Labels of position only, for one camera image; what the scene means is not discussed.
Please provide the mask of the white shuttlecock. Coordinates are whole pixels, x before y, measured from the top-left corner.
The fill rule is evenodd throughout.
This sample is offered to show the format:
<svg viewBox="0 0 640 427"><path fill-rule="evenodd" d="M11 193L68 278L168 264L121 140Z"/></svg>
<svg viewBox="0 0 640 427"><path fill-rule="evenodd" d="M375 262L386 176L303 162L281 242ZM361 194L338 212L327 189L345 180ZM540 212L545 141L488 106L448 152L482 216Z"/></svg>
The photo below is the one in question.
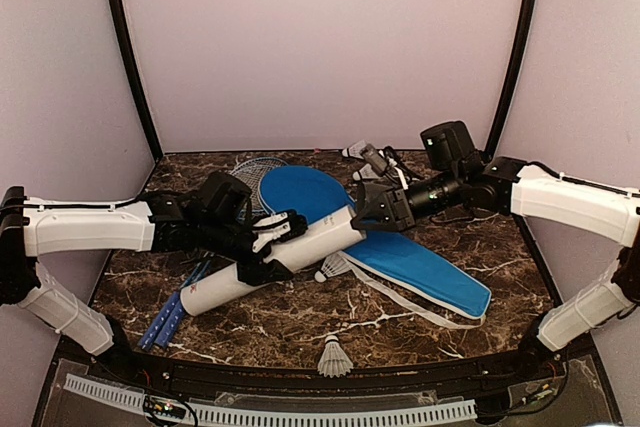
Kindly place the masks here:
<svg viewBox="0 0 640 427"><path fill-rule="evenodd" d="M379 176L375 173L375 171L369 164L365 164L352 174L352 178L356 182L361 182L375 180L378 179Z"/></svg>
<svg viewBox="0 0 640 427"><path fill-rule="evenodd" d="M340 252L336 252L324 259L321 267L314 274L314 280L323 283L328 278L342 275L350 270L350 262Z"/></svg>
<svg viewBox="0 0 640 427"><path fill-rule="evenodd" d="M350 373L353 367L354 364L342 349L338 337L328 335L317 365L318 373L324 377L337 378Z"/></svg>

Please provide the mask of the white shuttlecock front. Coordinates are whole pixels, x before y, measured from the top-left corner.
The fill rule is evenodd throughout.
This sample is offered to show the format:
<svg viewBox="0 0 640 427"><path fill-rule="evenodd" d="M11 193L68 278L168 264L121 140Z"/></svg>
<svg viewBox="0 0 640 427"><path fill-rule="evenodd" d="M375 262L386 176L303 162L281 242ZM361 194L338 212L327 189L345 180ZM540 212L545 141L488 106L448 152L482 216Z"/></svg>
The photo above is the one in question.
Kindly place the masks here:
<svg viewBox="0 0 640 427"><path fill-rule="evenodd" d="M324 377L337 378L350 373L353 367L354 364L342 349L338 337L328 335L317 365L318 373Z"/></svg>

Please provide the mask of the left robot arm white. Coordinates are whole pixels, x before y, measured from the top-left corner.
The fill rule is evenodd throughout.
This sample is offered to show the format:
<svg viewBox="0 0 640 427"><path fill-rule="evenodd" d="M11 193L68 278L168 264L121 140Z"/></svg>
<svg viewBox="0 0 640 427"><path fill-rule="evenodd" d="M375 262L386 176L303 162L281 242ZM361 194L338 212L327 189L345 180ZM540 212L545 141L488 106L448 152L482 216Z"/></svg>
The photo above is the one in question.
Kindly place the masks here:
<svg viewBox="0 0 640 427"><path fill-rule="evenodd" d="M87 203L28 197L14 186L1 202L1 302L30 311L100 360L117 381L131 383L141 374L141 362L131 353L119 323L54 281L39 256L112 249L205 250L236 261L242 279L260 285L291 277L267 257L273 243L306 230L305 217L294 210L253 219L251 191L244 184Z"/></svg>

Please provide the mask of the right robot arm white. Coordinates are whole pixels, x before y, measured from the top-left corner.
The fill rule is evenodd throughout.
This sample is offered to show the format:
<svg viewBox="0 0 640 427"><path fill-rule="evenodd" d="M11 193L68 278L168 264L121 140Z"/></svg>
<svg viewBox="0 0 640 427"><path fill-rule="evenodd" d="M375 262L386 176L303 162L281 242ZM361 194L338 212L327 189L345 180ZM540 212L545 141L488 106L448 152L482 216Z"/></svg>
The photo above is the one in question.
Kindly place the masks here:
<svg viewBox="0 0 640 427"><path fill-rule="evenodd" d="M421 217L464 205L576 227L621 248L600 277L533 321L510 360L517 379L534 379L547 367L551 354L638 306L638 190L570 177L541 162L509 157L486 161L472 146L435 137L428 138L426 152L437 176L394 187L374 183L360 187L354 228L402 232Z"/></svg>

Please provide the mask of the white shuttlecock tube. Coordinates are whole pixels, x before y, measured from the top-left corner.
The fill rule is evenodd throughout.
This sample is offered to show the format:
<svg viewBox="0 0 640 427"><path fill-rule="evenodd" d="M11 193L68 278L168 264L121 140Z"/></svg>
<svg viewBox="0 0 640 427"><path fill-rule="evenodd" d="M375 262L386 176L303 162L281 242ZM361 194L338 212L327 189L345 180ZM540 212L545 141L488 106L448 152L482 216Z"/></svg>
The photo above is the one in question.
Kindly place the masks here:
<svg viewBox="0 0 640 427"><path fill-rule="evenodd" d="M351 207L343 207L311 224L304 234L272 243L265 258L234 263L183 288L183 308L198 316L270 283L289 280L299 270L365 240L366 233L351 226L353 216Z"/></svg>

